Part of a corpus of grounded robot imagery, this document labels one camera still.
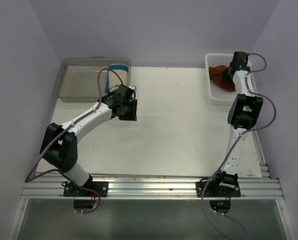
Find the rust orange towel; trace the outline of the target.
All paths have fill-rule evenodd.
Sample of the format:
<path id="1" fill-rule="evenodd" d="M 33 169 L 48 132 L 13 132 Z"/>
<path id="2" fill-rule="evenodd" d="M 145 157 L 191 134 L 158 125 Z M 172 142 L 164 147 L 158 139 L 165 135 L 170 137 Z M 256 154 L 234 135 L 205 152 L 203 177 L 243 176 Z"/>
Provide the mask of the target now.
<path id="1" fill-rule="evenodd" d="M 225 65 L 218 65 L 215 67 L 209 66 L 209 78 L 210 80 L 219 88 L 229 93 L 235 92 L 235 84 L 234 83 L 226 83 L 222 80 L 220 74 L 227 68 Z"/>

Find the blue beige Doraemon towel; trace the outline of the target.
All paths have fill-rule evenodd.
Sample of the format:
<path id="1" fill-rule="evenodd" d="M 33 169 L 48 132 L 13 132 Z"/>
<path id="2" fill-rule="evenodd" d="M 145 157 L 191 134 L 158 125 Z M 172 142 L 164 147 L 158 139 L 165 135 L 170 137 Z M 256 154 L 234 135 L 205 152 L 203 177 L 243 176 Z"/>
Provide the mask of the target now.
<path id="1" fill-rule="evenodd" d="M 108 66 L 105 93 L 115 90 L 119 85 L 129 84 L 129 67 L 124 64 L 112 64 Z"/>

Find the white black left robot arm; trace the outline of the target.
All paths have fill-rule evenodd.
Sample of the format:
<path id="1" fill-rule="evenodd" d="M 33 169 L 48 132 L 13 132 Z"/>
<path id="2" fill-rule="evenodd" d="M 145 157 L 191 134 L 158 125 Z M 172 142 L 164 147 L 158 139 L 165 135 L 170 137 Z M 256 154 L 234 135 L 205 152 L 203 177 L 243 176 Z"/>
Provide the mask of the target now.
<path id="1" fill-rule="evenodd" d="M 93 185 L 90 182 L 90 175 L 78 164 L 79 141 L 96 127 L 113 118 L 136 121 L 136 111 L 136 99 L 117 101 L 106 97 L 73 120 L 48 125 L 40 156 L 74 182 L 75 191 L 79 195 L 88 196 L 92 192 Z"/>

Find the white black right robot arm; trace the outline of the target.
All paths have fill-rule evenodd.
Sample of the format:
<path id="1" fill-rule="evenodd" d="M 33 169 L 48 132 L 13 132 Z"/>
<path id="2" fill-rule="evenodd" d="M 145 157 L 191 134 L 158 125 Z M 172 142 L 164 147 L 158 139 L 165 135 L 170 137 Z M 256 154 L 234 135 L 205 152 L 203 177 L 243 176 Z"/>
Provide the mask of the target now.
<path id="1" fill-rule="evenodd" d="M 216 196 L 223 196 L 238 188 L 238 166 L 242 149 L 248 133 L 256 125 L 263 105 L 263 98 L 255 94 L 251 86 L 250 73 L 251 68 L 241 64 L 238 67 L 230 66 L 225 72 L 225 76 L 230 77 L 239 88 L 227 117 L 230 128 L 224 162 L 211 181 L 211 189 Z"/>

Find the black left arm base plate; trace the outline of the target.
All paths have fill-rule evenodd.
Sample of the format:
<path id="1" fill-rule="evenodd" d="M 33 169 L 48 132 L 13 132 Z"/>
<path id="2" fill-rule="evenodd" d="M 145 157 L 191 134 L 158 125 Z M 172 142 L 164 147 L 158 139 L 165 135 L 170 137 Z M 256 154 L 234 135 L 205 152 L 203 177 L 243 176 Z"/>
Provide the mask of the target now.
<path id="1" fill-rule="evenodd" d="M 72 182 L 62 182 L 65 197 L 101 197 L 108 194 L 109 183 L 107 181 L 92 181 L 85 186 L 74 185 Z"/>

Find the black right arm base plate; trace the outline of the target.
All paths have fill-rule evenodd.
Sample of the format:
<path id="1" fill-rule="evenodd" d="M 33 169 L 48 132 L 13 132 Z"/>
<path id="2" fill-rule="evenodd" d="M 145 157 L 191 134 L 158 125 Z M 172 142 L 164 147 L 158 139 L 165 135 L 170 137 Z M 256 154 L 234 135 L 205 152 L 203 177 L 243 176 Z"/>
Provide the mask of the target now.
<path id="1" fill-rule="evenodd" d="M 206 190 L 204 190 L 207 180 L 208 180 L 207 178 L 202 178 L 201 180 L 195 183 L 195 190 L 196 190 L 197 197 L 202 197 L 202 196 L 204 198 L 241 197 L 239 185 L 237 185 L 237 188 L 228 188 L 224 186 L 215 186 L 213 184 L 213 181 L 211 181 L 208 184 Z"/>

